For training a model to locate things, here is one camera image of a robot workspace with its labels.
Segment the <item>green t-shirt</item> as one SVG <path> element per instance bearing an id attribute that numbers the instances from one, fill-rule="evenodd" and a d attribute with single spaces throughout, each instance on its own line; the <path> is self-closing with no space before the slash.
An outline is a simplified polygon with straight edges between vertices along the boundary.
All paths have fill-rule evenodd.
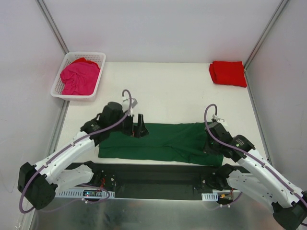
<path id="1" fill-rule="evenodd" d="M 223 156 L 204 153 L 207 140 L 204 123 L 150 124 L 142 138 L 113 132 L 99 145 L 99 158 L 177 161 L 219 167 Z"/>

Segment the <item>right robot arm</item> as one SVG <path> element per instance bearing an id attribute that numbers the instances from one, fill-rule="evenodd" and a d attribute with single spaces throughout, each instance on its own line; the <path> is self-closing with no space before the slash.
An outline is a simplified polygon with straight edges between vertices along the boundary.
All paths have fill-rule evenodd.
<path id="1" fill-rule="evenodd" d="M 307 217 L 307 193 L 282 176 L 263 158 L 244 136 L 232 137 L 224 126 L 214 121 L 205 125 L 204 152 L 222 155 L 238 163 L 247 173 L 224 164 L 208 179 L 207 186 L 239 190 L 266 206 L 276 222 L 286 230 L 296 230 Z"/>

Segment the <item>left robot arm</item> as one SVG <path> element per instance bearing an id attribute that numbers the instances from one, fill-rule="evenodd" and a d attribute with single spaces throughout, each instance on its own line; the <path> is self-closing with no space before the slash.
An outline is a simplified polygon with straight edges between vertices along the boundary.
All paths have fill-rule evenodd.
<path id="1" fill-rule="evenodd" d="M 82 154 L 93 150 L 102 141 L 109 138 L 112 132 L 141 138 L 148 135 L 143 115 L 138 115 L 134 125 L 132 110 L 137 105 L 136 99 L 124 99 L 121 104 L 109 102 L 95 118 L 86 122 L 76 136 L 63 149 L 31 165 L 26 162 L 19 169 L 17 189 L 22 194 L 19 209 L 23 209 L 26 199 L 34 209 L 48 206 L 57 193 L 79 184 L 88 183 L 97 186 L 102 175 L 95 171 L 91 163 L 83 163 L 74 170 L 67 167 Z"/>

